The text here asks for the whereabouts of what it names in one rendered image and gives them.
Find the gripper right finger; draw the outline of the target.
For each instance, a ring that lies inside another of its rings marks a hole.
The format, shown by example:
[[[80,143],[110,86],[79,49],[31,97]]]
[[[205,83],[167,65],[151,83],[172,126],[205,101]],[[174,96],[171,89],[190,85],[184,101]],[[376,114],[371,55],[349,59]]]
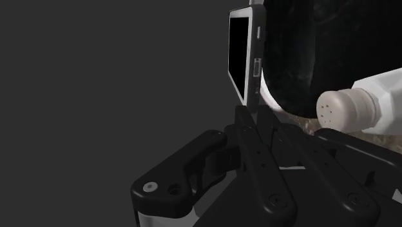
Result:
[[[402,155],[337,132],[313,135],[259,106],[257,129],[313,227],[402,227]]]

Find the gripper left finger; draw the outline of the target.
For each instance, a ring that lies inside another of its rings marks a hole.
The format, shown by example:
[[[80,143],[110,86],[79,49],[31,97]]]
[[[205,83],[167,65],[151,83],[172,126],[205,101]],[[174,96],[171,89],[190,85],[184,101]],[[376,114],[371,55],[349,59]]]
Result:
[[[298,207],[274,158],[281,122],[237,106],[223,132],[207,130],[131,185],[138,225],[292,225]]]

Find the white phone with black screen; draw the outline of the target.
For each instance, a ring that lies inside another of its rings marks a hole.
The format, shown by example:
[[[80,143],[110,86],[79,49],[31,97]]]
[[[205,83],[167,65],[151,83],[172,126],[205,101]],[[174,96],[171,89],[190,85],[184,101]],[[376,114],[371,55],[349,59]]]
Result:
[[[229,12],[227,73],[242,105],[253,114],[260,99],[266,8],[252,4]]]

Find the white shaker with beige cap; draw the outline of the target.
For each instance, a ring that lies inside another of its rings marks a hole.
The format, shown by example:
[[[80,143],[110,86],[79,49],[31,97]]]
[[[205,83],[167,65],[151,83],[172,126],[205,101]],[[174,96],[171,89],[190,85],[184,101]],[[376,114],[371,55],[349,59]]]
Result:
[[[323,128],[343,133],[402,135],[402,68],[323,92],[316,103]]]

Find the large black bowl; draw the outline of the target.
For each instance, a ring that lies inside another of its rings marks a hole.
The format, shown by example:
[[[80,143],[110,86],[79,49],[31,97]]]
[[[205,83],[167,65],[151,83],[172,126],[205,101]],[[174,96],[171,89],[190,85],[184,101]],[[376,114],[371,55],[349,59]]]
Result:
[[[265,0],[263,76],[287,113],[316,118],[326,91],[402,67],[402,0]]]

